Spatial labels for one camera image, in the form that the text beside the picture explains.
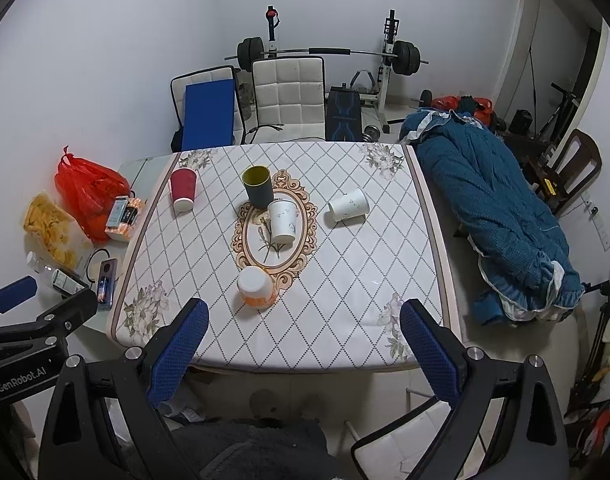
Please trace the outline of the white padded chair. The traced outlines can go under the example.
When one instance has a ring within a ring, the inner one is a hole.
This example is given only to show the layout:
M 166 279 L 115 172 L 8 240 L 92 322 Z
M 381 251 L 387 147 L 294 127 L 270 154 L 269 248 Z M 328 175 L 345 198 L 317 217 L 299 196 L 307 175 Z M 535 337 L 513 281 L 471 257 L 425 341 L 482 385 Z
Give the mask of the white padded chair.
M 252 64 L 257 126 L 250 143 L 322 141 L 326 136 L 325 62 L 319 56 Z

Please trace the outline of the barbell with black plates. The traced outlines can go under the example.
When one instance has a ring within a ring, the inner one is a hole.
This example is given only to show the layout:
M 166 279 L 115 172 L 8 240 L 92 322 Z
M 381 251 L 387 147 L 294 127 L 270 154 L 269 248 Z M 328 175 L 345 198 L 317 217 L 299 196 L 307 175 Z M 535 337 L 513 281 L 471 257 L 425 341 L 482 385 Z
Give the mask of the barbell with black plates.
M 374 56 L 383 61 L 386 66 L 390 66 L 395 74 L 403 76 L 411 76 L 415 74 L 423 64 L 427 64 L 427 61 L 421 58 L 420 50 L 409 41 L 396 40 L 393 43 L 393 50 L 391 52 L 372 52 L 333 47 L 266 50 L 261 37 L 243 39 L 237 46 L 237 53 L 235 55 L 226 56 L 225 61 L 236 60 L 241 70 L 250 72 L 254 62 L 262 60 L 263 58 L 271 58 L 278 54 Z

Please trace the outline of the blue smartphone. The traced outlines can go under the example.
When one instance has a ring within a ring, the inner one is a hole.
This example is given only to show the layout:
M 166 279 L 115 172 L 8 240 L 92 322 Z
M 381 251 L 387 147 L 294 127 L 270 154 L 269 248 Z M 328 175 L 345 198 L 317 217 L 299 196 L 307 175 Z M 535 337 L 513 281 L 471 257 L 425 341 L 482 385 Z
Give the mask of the blue smartphone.
M 113 307 L 113 296 L 116 284 L 118 259 L 110 258 L 100 263 L 97 280 L 97 304 L 101 311 L 109 311 Z

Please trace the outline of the white floral upright cup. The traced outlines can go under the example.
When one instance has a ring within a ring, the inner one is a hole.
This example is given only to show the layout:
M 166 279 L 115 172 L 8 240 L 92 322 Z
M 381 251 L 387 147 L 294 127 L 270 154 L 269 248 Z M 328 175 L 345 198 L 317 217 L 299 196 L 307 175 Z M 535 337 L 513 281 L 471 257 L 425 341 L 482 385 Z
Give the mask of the white floral upright cup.
M 296 238 L 297 207 L 291 200 L 273 200 L 267 208 L 273 244 L 291 244 Z

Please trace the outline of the black blue bench pad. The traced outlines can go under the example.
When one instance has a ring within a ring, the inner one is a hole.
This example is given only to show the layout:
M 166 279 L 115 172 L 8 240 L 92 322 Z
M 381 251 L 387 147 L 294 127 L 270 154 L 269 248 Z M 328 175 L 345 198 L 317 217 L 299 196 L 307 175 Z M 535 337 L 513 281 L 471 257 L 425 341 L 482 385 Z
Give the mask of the black blue bench pad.
M 332 87 L 326 106 L 326 140 L 359 142 L 363 140 L 361 100 L 357 91 Z

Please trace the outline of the dark green yellow cup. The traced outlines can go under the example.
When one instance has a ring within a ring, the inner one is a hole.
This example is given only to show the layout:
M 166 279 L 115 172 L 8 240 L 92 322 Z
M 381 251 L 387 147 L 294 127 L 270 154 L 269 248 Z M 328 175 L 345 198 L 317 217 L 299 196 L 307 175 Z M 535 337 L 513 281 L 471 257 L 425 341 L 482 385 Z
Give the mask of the dark green yellow cup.
M 241 176 L 250 204 L 265 210 L 273 201 L 273 182 L 270 171 L 265 166 L 251 166 Z

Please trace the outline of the weight bench rack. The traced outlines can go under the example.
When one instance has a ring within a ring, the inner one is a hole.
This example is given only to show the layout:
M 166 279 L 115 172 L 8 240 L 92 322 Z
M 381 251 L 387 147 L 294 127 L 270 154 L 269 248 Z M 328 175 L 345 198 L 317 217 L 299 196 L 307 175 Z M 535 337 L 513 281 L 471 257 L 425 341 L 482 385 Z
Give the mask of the weight bench rack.
M 268 50 L 279 49 L 276 38 L 276 29 L 280 24 L 279 12 L 273 6 L 269 6 L 265 12 L 265 18 L 268 27 Z M 399 21 L 396 18 L 396 11 L 391 9 L 384 21 L 383 44 L 379 52 L 391 52 L 393 50 L 393 43 L 395 42 L 398 33 L 398 24 Z M 385 115 L 385 103 L 387 90 L 389 90 L 390 76 L 392 75 L 393 70 L 390 66 L 386 66 L 380 59 L 379 62 L 378 73 L 373 77 L 370 98 L 368 98 L 367 93 L 363 93 L 361 99 L 363 102 L 372 105 L 382 132 L 390 133 L 391 126 Z

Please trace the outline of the orange white paper cup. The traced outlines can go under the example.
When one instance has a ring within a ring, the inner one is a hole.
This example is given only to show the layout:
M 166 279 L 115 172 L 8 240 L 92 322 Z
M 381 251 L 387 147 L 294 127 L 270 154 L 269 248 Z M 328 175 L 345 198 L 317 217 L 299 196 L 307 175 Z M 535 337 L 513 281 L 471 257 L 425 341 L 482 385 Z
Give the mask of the orange white paper cup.
M 259 266 L 246 266 L 242 269 L 237 278 L 237 288 L 243 301 L 254 309 L 267 309 L 277 298 L 275 282 Z

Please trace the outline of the patterned white tablecloth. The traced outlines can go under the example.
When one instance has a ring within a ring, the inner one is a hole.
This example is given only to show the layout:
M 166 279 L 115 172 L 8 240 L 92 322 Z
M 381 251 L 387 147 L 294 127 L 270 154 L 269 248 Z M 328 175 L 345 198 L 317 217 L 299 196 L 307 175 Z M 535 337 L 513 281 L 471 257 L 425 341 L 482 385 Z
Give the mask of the patterned white tablecloth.
M 265 166 L 273 200 L 296 204 L 296 238 L 273 244 L 267 208 L 241 176 Z M 175 214 L 171 173 L 197 174 L 191 211 Z M 106 321 L 121 346 L 144 344 L 193 297 L 209 307 L 194 362 L 209 370 L 324 373 L 415 364 L 399 326 L 407 299 L 458 327 L 439 218 L 411 148 L 396 144 L 230 145 L 128 164 L 145 210 L 128 243 Z M 328 203 L 361 188 L 370 212 L 335 222 Z M 259 266 L 277 298 L 249 307 L 237 278 Z

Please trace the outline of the orange tissue pack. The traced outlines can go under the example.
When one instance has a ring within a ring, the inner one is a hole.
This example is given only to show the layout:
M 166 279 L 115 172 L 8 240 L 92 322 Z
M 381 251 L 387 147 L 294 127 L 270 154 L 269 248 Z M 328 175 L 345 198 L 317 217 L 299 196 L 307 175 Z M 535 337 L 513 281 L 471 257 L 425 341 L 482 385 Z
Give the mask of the orange tissue pack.
M 145 203 L 138 197 L 119 196 L 111 208 L 104 232 L 111 240 L 129 242 L 144 208 Z

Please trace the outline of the yellow chips bag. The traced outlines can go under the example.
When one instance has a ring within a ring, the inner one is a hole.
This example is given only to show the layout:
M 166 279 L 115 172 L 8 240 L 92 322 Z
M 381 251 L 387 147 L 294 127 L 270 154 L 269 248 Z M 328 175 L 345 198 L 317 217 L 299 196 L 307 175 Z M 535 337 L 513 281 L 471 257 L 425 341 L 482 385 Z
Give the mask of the yellow chips bag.
M 22 226 L 59 266 L 74 273 L 84 268 L 92 252 L 92 242 L 78 222 L 45 191 L 35 195 L 28 204 Z

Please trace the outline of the red plastic bag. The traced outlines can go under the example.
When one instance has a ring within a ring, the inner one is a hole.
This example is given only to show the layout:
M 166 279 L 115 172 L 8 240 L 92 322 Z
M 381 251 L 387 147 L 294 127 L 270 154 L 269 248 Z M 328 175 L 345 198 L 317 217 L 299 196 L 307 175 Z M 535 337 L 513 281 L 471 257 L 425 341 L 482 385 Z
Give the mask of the red plastic bag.
M 106 166 L 76 157 L 63 148 L 54 177 L 64 208 L 95 244 L 110 240 L 106 223 L 115 200 L 130 192 L 127 180 Z

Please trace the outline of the white floral lying cup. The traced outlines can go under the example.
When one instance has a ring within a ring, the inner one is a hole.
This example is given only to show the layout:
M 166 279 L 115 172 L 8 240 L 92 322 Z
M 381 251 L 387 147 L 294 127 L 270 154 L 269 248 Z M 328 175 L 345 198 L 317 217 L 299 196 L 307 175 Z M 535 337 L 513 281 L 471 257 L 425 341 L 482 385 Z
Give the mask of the white floral lying cup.
M 370 212 L 368 197 L 361 188 L 355 188 L 351 192 L 330 200 L 328 208 L 335 222 L 367 216 Z

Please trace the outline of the chair with blue cushion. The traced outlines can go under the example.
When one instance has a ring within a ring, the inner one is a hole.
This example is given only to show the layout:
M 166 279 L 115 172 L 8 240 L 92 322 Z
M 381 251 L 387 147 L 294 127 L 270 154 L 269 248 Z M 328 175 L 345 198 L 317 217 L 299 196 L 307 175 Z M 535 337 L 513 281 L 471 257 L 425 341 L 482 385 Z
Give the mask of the chair with blue cushion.
M 240 144 L 245 133 L 235 69 L 220 65 L 171 80 L 178 129 L 171 151 Z

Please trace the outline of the brown wooden chair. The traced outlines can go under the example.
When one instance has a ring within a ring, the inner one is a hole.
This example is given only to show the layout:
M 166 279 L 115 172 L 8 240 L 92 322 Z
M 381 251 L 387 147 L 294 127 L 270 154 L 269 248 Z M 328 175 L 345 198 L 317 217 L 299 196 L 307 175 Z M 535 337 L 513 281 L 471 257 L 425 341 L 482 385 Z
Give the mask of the brown wooden chair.
M 600 174 L 602 157 L 597 142 L 582 130 L 574 129 L 552 166 L 536 164 L 533 169 L 537 178 L 536 193 L 552 214 L 559 217 Z

